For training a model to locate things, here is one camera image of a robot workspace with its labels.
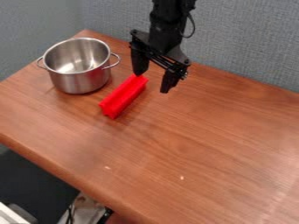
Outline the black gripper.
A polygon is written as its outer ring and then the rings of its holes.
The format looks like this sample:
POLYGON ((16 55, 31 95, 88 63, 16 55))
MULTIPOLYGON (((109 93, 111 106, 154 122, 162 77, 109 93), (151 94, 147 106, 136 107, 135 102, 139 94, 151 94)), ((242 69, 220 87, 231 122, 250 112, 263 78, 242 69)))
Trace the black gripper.
POLYGON ((129 42, 132 68, 136 76, 141 75, 154 62, 166 72, 160 86, 160 92, 167 94, 179 80, 184 80, 188 75, 191 60, 184 55, 182 48, 175 46, 168 52, 159 52, 150 46, 150 33, 133 29, 129 32, 132 39, 129 42))

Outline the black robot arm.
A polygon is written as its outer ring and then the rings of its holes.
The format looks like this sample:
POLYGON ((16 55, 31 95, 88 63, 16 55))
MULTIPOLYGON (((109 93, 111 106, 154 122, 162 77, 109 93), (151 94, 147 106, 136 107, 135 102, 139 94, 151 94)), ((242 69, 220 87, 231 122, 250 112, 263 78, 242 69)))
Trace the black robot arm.
POLYGON ((190 35, 184 34, 187 20, 195 25, 191 11, 196 0, 152 0, 150 32, 133 29, 129 42, 133 73, 141 75, 154 62, 164 69, 160 92, 167 94, 179 80, 188 75, 191 60, 183 53, 180 44, 190 35))

